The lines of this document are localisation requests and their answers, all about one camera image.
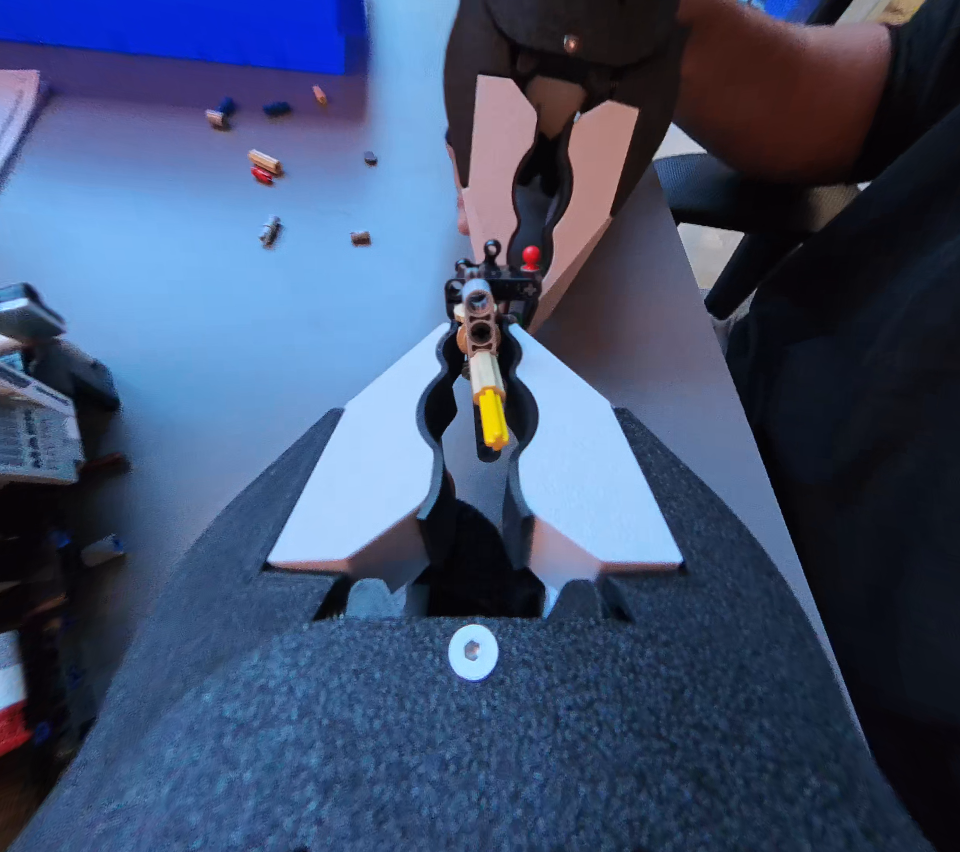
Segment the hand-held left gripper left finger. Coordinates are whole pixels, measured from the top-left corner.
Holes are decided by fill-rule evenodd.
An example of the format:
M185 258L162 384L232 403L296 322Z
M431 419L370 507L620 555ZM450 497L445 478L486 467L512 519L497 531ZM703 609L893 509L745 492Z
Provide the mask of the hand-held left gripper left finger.
M442 438L460 353L441 323L342 409L267 557L271 569L404 590L450 556L457 517Z

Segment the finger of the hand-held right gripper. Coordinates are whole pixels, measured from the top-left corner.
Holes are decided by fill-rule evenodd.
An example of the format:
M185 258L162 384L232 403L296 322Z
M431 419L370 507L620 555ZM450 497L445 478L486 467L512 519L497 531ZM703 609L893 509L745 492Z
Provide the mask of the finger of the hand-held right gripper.
M530 331L539 331L609 228L618 185L640 115L637 106L606 101L572 122L560 155L566 176L544 225L546 264Z
M514 200L518 172L533 150L538 113L511 78L478 76L469 173L462 187L465 220L476 258L487 241L500 244L497 260L506 262L520 226Z

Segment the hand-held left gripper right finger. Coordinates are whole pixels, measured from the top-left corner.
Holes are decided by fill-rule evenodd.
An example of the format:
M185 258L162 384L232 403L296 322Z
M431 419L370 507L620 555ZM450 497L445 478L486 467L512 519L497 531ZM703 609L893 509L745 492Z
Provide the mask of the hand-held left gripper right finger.
M502 537L545 590L674 574L684 558L612 404L519 326L503 335L510 452Z

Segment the yellow lego axle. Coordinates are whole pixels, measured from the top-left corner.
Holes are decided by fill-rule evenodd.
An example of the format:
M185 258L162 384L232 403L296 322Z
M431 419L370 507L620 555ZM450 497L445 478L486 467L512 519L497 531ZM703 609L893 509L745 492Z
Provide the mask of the yellow lego axle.
M505 400L495 387L485 387L473 398L478 455L491 460L510 442Z

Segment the small black lego assembly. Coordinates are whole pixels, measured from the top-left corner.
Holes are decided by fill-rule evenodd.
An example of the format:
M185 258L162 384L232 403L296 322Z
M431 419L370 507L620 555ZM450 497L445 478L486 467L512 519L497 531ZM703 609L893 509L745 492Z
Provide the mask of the small black lego assembly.
M481 261L459 259L444 288L446 311L457 327L455 338L464 356L461 375L470 383L476 446L474 394L485 387L497 388L507 412L508 392L500 362L505 328L512 322L527 327L542 293L541 248L523 247L519 265L511 266L499 263L500 247L498 241L490 240Z

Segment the person's right forearm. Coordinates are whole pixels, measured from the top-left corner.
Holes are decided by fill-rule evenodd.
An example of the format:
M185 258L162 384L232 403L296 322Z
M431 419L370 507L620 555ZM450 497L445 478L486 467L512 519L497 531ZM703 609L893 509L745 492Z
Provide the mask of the person's right forearm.
M737 0L679 0L673 122L752 178L838 183L854 169L893 57L878 23L787 23Z

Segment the scattered loose lego pieces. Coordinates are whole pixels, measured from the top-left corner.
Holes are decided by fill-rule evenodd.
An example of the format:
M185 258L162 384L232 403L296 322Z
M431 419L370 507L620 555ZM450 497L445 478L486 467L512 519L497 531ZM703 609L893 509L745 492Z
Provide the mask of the scattered loose lego pieces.
M321 86L314 84L311 87L311 92L320 108L326 109L329 106L330 97ZM227 96L222 98L215 108L205 109L203 114L211 128L227 131L231 127L231 120L236 109L234 99ZM275 101L264 104L262 110L267 118L282 118L292 113L292 106L287 101ZM265 186L272 187L277 179L284 174L282 162L263 150L249 150L247 162L249 163L251 176ZM282 230L283 223L280 217L271 215L258 235L260 245L265 249L273 248L280 238Z

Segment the partly built lego truck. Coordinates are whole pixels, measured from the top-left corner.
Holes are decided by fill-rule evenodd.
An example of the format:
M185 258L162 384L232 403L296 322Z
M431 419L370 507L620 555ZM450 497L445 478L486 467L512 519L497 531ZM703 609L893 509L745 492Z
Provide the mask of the partly built lego truck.
M81 571L120 558L114 535L79 546L68 529L74 493L128 467L90 459L82 426L119 411L112 374L66 342L66 322L34 286L2 286L2 757L72 736L61 637Z

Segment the lego instruction booklet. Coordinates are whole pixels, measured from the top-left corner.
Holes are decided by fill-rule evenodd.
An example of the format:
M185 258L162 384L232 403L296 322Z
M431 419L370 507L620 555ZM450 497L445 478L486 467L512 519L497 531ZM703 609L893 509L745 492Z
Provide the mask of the lego instruction booklet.
M38 70L1 70L1 184L8 178L22 144L47 101Z

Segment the person's right hand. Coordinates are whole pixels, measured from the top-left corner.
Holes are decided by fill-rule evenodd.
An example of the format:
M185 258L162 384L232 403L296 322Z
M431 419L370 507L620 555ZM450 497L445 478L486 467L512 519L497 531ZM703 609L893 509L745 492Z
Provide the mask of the person's right hand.
M469 225L469 220L468 220L467 211L466 211L464 188L462 185L462 180L459 172L459 166L457 163L456 154L449 142L446 142L446 146L447 146L448 156L449 156L451 167L452 167L452 173L453 173L455 188L457 193L458 232L463 236L469 237L471 234L471 231L470 231L470 225Z

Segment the black office chair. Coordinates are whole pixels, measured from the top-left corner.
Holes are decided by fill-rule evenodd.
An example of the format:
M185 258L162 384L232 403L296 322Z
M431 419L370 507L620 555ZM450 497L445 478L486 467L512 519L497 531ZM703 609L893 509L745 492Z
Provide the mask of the black office chair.
M856 184L753 180L703 152L656 159L654 169L676 223L742 234L705 297L707 311L719 320L860 195Z

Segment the person's dark sweater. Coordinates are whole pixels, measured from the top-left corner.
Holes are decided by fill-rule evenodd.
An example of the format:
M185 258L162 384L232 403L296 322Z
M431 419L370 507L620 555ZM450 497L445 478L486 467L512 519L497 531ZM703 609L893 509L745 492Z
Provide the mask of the person's dark sweater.
M757 289L727 363L870 747L958 850L959 0L892 31L868 182Z

